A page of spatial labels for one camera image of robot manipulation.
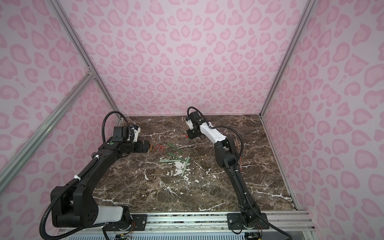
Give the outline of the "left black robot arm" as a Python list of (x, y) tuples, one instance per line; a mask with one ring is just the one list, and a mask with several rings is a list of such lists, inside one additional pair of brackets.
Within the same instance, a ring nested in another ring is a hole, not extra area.
[(150, 143), (138, 139), (138, 125), (115, 127), (112, 137), (93, 154), (89, 164), (65, 186), (55, 187), (51, 203), (39, 226), (44, 240), (60, 240), (81, 230), (107, 226), (111, 230), (125, 230), (133, 222), (127, 206), (101, 206), (93, 192), (103, 175), (123, 155), (147, 153)]

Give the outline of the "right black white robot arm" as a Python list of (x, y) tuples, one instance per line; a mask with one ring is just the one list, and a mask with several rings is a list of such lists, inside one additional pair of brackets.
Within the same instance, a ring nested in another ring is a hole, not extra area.
[(230, 179), (234, 188), (245, 228), (266, 227), (268, 220), (262, 216), (260, 207), (249, 192), (240, 169), (240, 159), (244, 151), (241, 135), (228, 126), (214, 126), (195, 107), (187, 109), (186, 123), (188, 138), (208, 138), (214, 144), (215, 160)]

